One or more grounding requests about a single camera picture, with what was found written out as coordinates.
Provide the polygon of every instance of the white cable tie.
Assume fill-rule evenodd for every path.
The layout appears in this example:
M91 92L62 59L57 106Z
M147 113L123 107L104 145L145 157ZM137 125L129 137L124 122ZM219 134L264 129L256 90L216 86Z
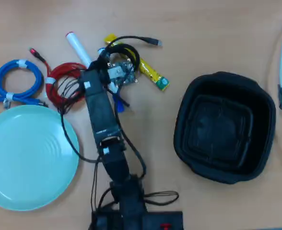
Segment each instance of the white cable tie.
M19 60L17 61L18 67L19 67L19 68L27 68L26 61L27 61L27 60L25 60L25 59L19 59Z
M51 78L51 77L47 77L45 80L45 84L53 84L56 82L56 79Z
M7 94L6 94L6 98L9 101L13 101L13 96L14 96L13 92L7 92Z

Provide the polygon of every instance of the yellow packet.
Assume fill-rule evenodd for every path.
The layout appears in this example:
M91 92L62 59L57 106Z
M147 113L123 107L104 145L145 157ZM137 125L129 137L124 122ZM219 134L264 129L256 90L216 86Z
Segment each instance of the yellow packet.
M109 44L112 40L117 37L114 34L109 34L104 41ZM140 58L139 65L140 72L145 74L155 85L161 90L164 91L169 85L170 82L167 78L160 75L156 70L154 70L149 64L147 64L142 58Z

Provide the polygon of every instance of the coiled red cable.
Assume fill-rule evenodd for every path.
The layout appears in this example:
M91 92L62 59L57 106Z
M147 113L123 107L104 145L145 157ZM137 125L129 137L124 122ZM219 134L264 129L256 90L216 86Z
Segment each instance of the coiled red cable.
M58 94L58 88L54 87L55 82L59 81L64 76L70 76L73 78L79 78L80 77L80 71L77 71L77 69L85 70L86 67L82 64L75 63L75 62L68 62L63 63L53 70L51 70L51 67L49 64L45 61L44 58L33 48L30 49L30 53L32 53L37 59L42 61L46 68L47 68L47 78L45 81L45 87L46 87L46 94L48 99L57 107L59 108L63 102L66 100L66 98L61 97Z

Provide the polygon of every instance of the wooden table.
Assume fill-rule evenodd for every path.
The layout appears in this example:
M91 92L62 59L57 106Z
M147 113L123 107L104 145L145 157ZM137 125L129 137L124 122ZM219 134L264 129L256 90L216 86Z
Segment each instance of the wooden table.
M30 46L52 67L79 62L65 39L68 31L79 36L92 58L97 57L103 38L111 32L157 37L164 43L163 48L154 48L129 41L171 81L166 92L157 90L145 76L123 90L131 111L122 114L121 121L147 163L145 190L174 189L180 193L174 204L148 206L149 210L183 210L187 230L282 227L280 111L267 166L252 181L224 185L204 179L182 163L173 148L181 98L199 75L223 70L253 78L277 103L282 0L0 0L0 67L12 59L25 58L45 74L44 65L28 52ZM5 87L10 92L21 92L34 82L34 77L22 70L8 76ZM47 99L44 91L39 97ZM96 148L85 104L66 118L75 128L85 156L94 157ZM141 167L131 150L127 158L131 170L139 173ZM94 165L81 163L67 191L44 208L32 212L0 208L0 230L87 229L93 170ZM102 167L98 179L100 196L109 182Z

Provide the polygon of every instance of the black plastic container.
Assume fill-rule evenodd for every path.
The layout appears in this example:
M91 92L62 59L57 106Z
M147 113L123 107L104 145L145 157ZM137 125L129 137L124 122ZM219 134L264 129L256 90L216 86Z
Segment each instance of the black plastic container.
M200 76L182 100L175 151L195 173L211 180L251 180L268 159L275 113L271 97L249 78L227 72Z

